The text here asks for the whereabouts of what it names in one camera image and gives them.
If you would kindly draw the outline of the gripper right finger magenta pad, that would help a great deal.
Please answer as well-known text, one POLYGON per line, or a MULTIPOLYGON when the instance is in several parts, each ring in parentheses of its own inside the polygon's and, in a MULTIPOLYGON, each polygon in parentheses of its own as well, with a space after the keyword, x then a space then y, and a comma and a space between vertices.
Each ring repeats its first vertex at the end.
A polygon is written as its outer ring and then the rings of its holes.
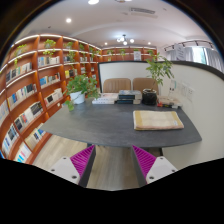
POLYGON ((137 146, 132 146, 131 155, 140 187, 177 172, 164 156, 155 157, 137 146))

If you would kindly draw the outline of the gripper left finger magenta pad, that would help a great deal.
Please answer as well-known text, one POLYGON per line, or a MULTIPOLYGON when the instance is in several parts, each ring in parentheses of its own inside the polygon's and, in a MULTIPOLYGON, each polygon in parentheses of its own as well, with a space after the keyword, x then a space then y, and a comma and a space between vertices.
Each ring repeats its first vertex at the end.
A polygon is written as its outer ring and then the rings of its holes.
POLYGON ((86 187, 95 156, 95 146, 91 145, 71 157, 63 156, 49 169, 49 172, 81 187, 86 187))

